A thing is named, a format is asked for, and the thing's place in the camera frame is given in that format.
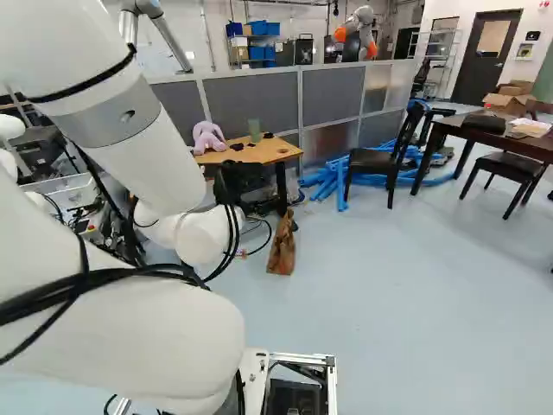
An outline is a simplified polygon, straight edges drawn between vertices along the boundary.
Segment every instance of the table top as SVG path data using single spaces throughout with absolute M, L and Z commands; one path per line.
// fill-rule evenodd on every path
M 438 127 L 440 131 L 452 136 L 465 138 L 477 143 L 487 144 L 498 149 L 512 151 L 513 153 L 523 154 L 547 163 L 553 163 L 553 129 L 540 138 L 512 138 L 505 135 L 508 132 L 508 129 L 503 134 L 494 134 L 476 128 L 463 127 L 461 124 L 465 117 L 468 114 L 475 113 L 489 115 L 493 114 L 504 118 L 507 123 L 513 119 L 519 118 L 500 112 L 478 110 L 475 112 L 467 112 L 464 114 L 453 115 L 451 117 L 440 118 L 433 122 L 435 124 L 435 128 Z
M 233 150 L 230 147 L 225 151 L 207 150 L 205 154 L 195 156 L 194 159 L 198 164 L 221 164 L 225 160 L 273 164 L 285 162 L 303 154 L 302 149 L 285 142 L 280 137 L 262 138 L 259 143 L 255 143 L 255 147 L 248 146 L 248 143 L 251 143 L 250 136 L 226 140 L 226 143 L 229 146 L 242 143 L 244 148 L 241 151 Z
M 31 104 L 31 103 L 28 102 L 28 101 L 23 101 L 23 102 L 21 103 L 21 105 L 30 105 L 30 104 Z M 0 105 L 0 111 L 1 111 L 1 110 L 9 110 L 9 109 L 11 109 L 11 108 L 16 108 L 16 105 L 13 104 L 13 103 L 12 103 L 12 104 Z

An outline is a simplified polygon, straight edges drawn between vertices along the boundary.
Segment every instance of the wooden chair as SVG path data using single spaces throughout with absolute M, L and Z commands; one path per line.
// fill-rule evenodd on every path
M 553 105 L 528 100 L 526 101 L 526 112 L 531 115 L 533 120 L 537 120 L 537 112 L 553 114 Z M 520 188 L 518 188 L 518 192 L 515 194 L 511 204 L 503 214 L 503 219 L 507 220 L 521 199 L 521 205 L 524 206 L 528 203 L 548 166 L 547 163 L 540 163 L 531 158 L 519 156 L 518 154 L 507 153 L 506 151 L 493 152 L 476 160 L 473 171 L 471 171 L 467 183 L 465 183 L 465 187 L 459 195 L 459 199 L 463 200 L 465 198 L 480 169 L 491 173 L 490 178 L 484 186 L 484 190 L 490 186 L 490 183 L 496 175 L 518 182 L 520 183 Z
M 353 174 L 361 173 L 368 175 L 387 175 L 386 189 L 388 190 L 388 208 L 392 208 L 394 199 L 394 188 L 396 187 L 397 173 L 401 168 L 405 152 L 415 132 L 416 126 L 424 115 L 424 106 L 415 103 L 408 111 L 407 118 L 397 135 L 396 144 L 390 154 L 385 151 L 368 149 L 353 149 L 349 155 L 347 166 L 346 189 L 344 200 L 347 201 L 349 187 L 352 184 Z

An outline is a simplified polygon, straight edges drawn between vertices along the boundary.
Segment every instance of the door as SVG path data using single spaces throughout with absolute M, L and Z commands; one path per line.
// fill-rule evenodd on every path
M 521 13 L 521 10 L 504 10 L 476 14 L 451 96 L 453 102 L 482 105 L 486 94 L 494 91 Z
M 418 33 L 419 28 L 407 28 L 400 29 L 397 32 L 396 51 L 394 52 L 394 59 L 407 59 L 407 56 L 415 54 L 416 48 L 416 36 L 413 37 L 413 47 L 409 48 L 411 42 L 411 35 Z

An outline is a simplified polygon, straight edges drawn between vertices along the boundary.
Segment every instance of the cardboard box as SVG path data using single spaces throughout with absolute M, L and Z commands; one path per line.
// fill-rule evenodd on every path
M 534 82 L 528 80 L 511 80 L 510 84 L 518 86 L 521 89 L 520 95 L 529 94 L 534 89 Z
M 499 84 L 498 93 L 488 93 L 482 100 L 487 108 L 517 117 L 526 114 L 526 101 L 536 99 L 530 93 L 534 87 L 528 80 L 511 80 L 508 84 Z
M 516 97 L 517 95 L 522 95 L 522 88 L 520 86 L 500 86 L 498 94 Z
M 536 99 L 530 94 L 525 95 L 504 95 L 499 93 L 488 93 L 482 100 L 485 107 L 492 111 L 523 117 L 526 114 L 526 101 Z
M 251 26 L 249 24 L 242 25 L 242 35 L 251 36 Z
M 249 58 L 247 46 L 232 46 L 231 47 L 232 62 L 244 61 Z

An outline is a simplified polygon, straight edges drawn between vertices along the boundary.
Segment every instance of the wooden table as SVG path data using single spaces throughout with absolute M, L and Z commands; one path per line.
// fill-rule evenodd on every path
M 280 137 L 262 138 L 259 143 L 252 144 L 250 136 L 226 140 L 229 148 L 225 151 L 208 150 L 201 156 L 195 156 L 198 164 L 221 164 L 226 160 L 243 163 L 261 163 L 263 165 L 275 164 L 276 172 L 276 190 L 278 193 L 278 203 L 276 211 L 282 217 L 286 214 L 288 207 L 288 197 L 286 189 L 286 166 L 285 162 L 302 156 L 303 150 L 294 145 L 285 142 Z M 230 148 L 233 144 L 243 144 L 241 151 Z
M 475 143 L 481 143 L 495 147 L 496 149 L 510 151 L 511 153 L 528 156 L 545 163 L 553 163 L 553 130 L 540 138 L 524 137 L 510 138 L 503 134 L 493 134 L 476 128 L 467 128 L 461 126 L 463 120 L 469 113 L 491 113 L 490 111 L 479 110 L 476 112 L 468 112 L 465 114 L 454 115 L 433 121 L 432 132 L 430 133 L 429 141 L 424 151 L 424 156 L 421 165 L 416 174 L 415 182 L 411 188 L 411 194 L 416 195 L 421 187 L 424 175 L 430 166 L 432 153 L 435 152 L 438 145 L 447 136 L 456 136 L 465 138 L 467 143 L 461 153 L 457 167 L 455 168 L 454 179 L 457 180 L 465 167 L 468 156 L 474 147 Z M 517 117 L 511 115 L 495 113 L 502 117 L 508 123 Z

